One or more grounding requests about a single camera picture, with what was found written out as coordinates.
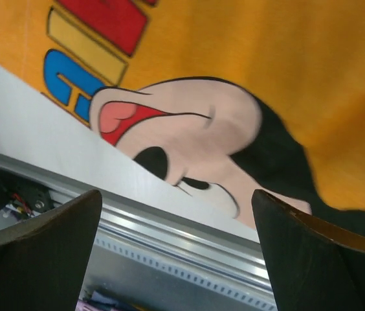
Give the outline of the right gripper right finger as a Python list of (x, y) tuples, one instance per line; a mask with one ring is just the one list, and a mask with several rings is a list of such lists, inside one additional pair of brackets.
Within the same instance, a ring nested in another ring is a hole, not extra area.
[(365, 236), (264, 190), (251, 204), (278, 310), (365, 310)]

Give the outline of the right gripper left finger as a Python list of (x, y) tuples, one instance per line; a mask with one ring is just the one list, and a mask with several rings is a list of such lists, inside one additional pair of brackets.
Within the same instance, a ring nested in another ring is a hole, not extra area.
[(0, 310), (74, 310), (101, 211), (90, 190), (0, 230)]

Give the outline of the orange cartoon mouse cloth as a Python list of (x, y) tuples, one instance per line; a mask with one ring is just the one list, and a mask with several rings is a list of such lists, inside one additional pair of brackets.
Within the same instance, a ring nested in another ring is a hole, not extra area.
[(365, 236), (365, 1), (0, 1), (0, 154), (256, 239)]

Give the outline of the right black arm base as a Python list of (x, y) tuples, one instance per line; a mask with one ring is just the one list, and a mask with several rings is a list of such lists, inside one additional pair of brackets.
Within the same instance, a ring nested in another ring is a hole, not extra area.
[(0, 211), (8, 204), (15, 208), (19, 220), (54, 208), (46, 186), (0, 169)]

